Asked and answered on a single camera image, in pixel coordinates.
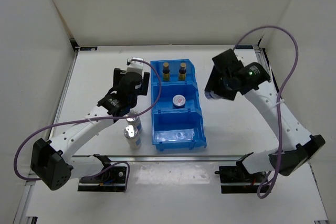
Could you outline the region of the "red-label lid jar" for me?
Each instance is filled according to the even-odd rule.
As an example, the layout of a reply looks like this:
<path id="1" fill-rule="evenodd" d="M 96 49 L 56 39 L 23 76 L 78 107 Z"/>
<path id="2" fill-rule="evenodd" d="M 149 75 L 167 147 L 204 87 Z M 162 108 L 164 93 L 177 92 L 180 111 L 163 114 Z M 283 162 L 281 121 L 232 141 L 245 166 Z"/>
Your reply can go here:
<path id="1" fill-rule="evenodd" d="M 213 100 L 217 100 L 217 99 L 220 99 L 220 97 L 216 94 L 216 93 L 214 93 L 213 91 L 210 91 L 210 92 L 205 92 L 205 96 L 206 96 L 206 98 L 207 99 L 209 99 L 209 100 L 211 100 L 211 99 L 213 99 Z"/>
<path id="2" fill-rule="evenodd" d="M 185 96 L 183 96 L 181 94 L 175 95 L 172 99 L 172 104 L 173 104 L 173 107 L 176 108 L 176 109 L 184 108 L 185 104 L 186 104 Z"/>

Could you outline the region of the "brown bottle yellow label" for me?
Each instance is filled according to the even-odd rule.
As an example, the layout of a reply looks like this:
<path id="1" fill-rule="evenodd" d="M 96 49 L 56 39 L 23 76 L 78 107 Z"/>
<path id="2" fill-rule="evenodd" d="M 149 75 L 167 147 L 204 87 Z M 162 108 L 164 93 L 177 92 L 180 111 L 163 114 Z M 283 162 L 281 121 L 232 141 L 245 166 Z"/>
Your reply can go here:
<path id="1" fill-rule="evenodd" d="M 163 69 L 162 69 L 162 79 L 165 82 L 170 81 L 170 66 L 168 62 L 163 63 Z"/>
<path id="2" fill-rule="evenodd" d="M 185 81 L 186 79 L 186 63 L 182 62 L 178 71 L 178 81 Z"/>

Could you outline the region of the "silver-lid white jar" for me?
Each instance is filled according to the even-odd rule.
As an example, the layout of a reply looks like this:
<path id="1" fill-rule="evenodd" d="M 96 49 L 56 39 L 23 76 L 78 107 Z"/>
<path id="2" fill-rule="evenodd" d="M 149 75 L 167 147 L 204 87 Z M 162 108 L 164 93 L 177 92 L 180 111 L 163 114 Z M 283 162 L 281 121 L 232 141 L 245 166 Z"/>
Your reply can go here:
<path id="1" fill-rule="evenodd" d="M 141 147 L 140 133 L 134 125 L 128 125 L 124 128 L 124 137 L 132 149 L 137 150 Z"/>
<path id="2" fill-rule="evenodd" d="M 133 125 L 138 129 L 138 132 L 141 134 L 142 133 L 142 123 L 140 116 L 138 115 L 138 112 L 134 109 L 131 109 L 130 112 L 127 114 L 127 123 L 128 125 Z"/>

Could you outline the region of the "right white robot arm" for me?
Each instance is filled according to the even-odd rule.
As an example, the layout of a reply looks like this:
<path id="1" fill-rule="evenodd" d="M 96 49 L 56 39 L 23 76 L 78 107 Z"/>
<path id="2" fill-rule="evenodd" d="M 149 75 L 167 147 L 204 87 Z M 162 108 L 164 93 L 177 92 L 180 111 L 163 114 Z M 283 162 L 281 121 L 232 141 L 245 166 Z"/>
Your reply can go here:
<path id="1" fill-rule="evenodd" d="M 236 168 L 240 181 L 247 182 L 258 172 L 277 171 L 289 176 L 325 145 L 321 135 L 312 135 L 279 100 L 269 73 L 260 63 L 245 65 L 231 49 L 212 61 L 205 96 L 232 101 L 241 93 L 259 111 L 279 143 L 277 149 L 244 156 Z"/>

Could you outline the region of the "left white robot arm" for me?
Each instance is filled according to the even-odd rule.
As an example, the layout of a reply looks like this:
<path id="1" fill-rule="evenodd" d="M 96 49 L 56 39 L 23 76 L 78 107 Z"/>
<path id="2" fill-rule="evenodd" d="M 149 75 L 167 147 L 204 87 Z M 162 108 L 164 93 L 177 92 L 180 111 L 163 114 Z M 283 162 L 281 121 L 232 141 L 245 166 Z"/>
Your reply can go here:
<path id="1" fill-rule="evenodd" d="M 95 178 L 105 182 L 110 176 L 110 160 L 93 154 L 81 160 L 73 155 L 102 130 L 126 116 L 137 104 L 140 95 L 148 92 L 150 74 L 128 68 L 115 69 L 115 85 L 89 113 L 90 119 L 76 123 L 60 135 L 33 144 L 31 169 L 51 190 L 61 188 L 73 178 Z"/>

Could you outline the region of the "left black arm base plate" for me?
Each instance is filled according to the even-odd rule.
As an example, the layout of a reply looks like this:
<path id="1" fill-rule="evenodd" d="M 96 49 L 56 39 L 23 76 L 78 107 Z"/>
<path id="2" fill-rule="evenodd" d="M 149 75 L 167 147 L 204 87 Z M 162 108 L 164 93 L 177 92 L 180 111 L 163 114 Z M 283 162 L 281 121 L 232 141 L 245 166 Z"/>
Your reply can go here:
<path id="1" fill-rule="evenodd" d="M 128 178 L 128 164 L 119 163 L 113 165 L 103 174 L 94 178 L 79 179 L 77 191 L 81 192 L 125 192 Z"/>

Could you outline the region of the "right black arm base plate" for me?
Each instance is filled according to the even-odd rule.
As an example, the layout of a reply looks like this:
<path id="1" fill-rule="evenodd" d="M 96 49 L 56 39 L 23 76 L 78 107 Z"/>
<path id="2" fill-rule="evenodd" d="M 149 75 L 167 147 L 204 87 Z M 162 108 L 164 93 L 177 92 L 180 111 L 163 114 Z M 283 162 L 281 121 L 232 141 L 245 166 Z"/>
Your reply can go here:
<path id="1" fill-rule="evenodd" d="M 214 174 L 219 176 L 222 194 L 256 194 L 266 177 L 265 172 L 249 174 L 238 166 L 220 166 Z"/>

